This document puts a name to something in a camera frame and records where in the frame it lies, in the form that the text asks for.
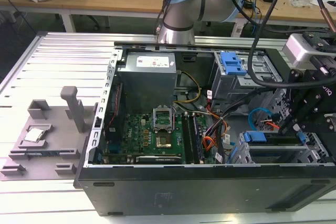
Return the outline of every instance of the desk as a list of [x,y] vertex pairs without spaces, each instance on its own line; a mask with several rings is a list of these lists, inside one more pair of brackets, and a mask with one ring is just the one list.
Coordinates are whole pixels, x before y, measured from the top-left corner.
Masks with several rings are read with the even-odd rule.
[[[66,32],[76,32],[72,14],[105,16],[107,17],[106,26],[109,26],[108,16],[156,18],[162,7],[162,0],[51,0],[39,3],[30,0],[11,1],[22,12],[60,14]],[[265,14],[270,3],[258,0],[257,6]],[[10,6],[7,0],[0,0],[0,10],[14,11],[14,8]],[[273,11],[268,24],[308,27],[327,26],[317,6],[313,6],[305,12],[305,16],[302,16],[302,12],[303,8],[290,6],[288,0],[279,0],[277,9]],[[333,13],[332,17],[336,19],[336,13]],[[232,36],[239,37],[246,20],[239,14],[235,23]]]
[[[270,3],[263,0],[257,0],[257,6],[260,8],[263,16],[267,13]],[[336,20],[336,13],[331,13],[331,16]],[[243,26],[247,20],[239,14],[235,20],[235,27],[232,32],[232,37],[240,37]],[[278,0],[275,9],[270,16],[268,25],[282,25],[282,26],[303,26],[303,27],[328,27],[325,23],[319,6],[311,7],[292,7],[289,0]]]
[[[251,47],[251,38],[197,37],[196,44]],[[37,36],[0,84],[0,168],[29,114],[32,99],[65,105],[63,85],[77,86],[84,105],[99,100],[114,41],[155,42],[153,35],[49,33]],[[281,50],[285,40],[261,39],[260,47]],[[0,223],[335,223],[336,191],[298,212],[179,216],[99,217],[72,180],[0,182]]]

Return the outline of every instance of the label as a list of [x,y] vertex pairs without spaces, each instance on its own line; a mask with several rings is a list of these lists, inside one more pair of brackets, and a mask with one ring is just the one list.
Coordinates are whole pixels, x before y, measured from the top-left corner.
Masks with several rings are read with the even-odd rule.
[[169,68],[169,57],[139,56],[136,60],[139,68]]
[[42,153],[27,153],[28,156],[42,156]]
[[223,139],[223,143],[230,144],[230,135],[229,134],[225,134],[225,137]]
[[212,90],[207,90],[206,95],[209,100],[212,100]]
[[220,162],[221,164],[223,163],[223,157],[221,155],[219,155],[218,152],[216,152],[216,156],[215,156],[215,159],[218,160],[218,162]]

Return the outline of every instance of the metal slotted surface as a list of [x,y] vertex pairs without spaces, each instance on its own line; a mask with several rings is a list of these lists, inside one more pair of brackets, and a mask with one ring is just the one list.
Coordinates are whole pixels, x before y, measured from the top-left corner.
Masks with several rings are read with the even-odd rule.
[[[155,42],[151,35],[49,33],[37,37],[0,84],[0,167],[24,126],[32,99],[65,105],[64,85],[75,85],[84,105],[98,101],[114,41]],[[252,39],[196,37],[201,45],[249,48]],[[263,39],[260,47],[281,50],[285,40]],[[99,217],[71,180],[0,182],[0,223],[335,223],[336,193],[298,212],[194,216]]]

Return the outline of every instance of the table leg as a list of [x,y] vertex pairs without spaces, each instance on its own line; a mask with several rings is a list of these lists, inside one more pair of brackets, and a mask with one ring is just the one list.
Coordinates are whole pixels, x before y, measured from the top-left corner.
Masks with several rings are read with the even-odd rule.
[[110,17],[109,16],[105,16],[104,20],[105,20],[105,28],[110,28],[111,27]]
[[202,21],[202,22],[201,22],[200,32],[201,32],[201,33],[204,33],[204,32],[205,32],[205,28],[206,28],[206,21]]
[[243,27],[247,23],[247,20],[245,19],[236,19],[235,20],[235,26],[233,27],[231,37],[239,38],[242,34]]
[[16,22],[16,18],[14,17],[12,12],[3,11],[3,14],[10,23],[15,23]]
[[76,28],[74,25],[74,21],[72,20],[72,16],[70,14],[61,14],[62,19],[63,19],[63,24],[65,27],[65,31],[67,33],[75,33]]

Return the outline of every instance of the motherboard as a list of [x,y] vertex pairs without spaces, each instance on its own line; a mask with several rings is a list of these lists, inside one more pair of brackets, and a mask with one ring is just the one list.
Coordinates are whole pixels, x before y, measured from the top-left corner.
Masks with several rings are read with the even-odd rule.
[[[158,130],[170,123],[171,130]],[[157,113],[154,123],[154,114],[127,114],[121,142],[110,140],[104,157],[110,164],[155,164],[155,157],[167,158],[167,163],[202,163],[206,129],[204,116]]]

